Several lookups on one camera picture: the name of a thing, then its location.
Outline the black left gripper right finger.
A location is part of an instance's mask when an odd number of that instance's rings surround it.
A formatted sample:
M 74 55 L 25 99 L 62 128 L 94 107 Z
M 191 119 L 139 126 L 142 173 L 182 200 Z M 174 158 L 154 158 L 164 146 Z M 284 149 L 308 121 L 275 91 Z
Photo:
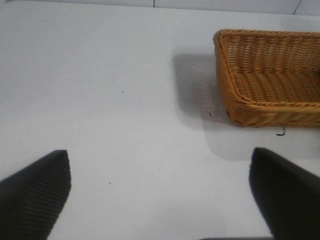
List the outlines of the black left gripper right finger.
M 320 178 L 266 148 L 251 155 L 249 185 L 275 240 L 320 238 Z

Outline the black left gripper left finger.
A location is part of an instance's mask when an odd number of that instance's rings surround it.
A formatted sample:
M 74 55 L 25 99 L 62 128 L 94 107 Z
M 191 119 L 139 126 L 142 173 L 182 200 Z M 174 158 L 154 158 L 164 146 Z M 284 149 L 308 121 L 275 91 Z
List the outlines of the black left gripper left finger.
M 54 150 L 0 182 L 0 238 L 46 240 L 71 191 L 68 152 Z

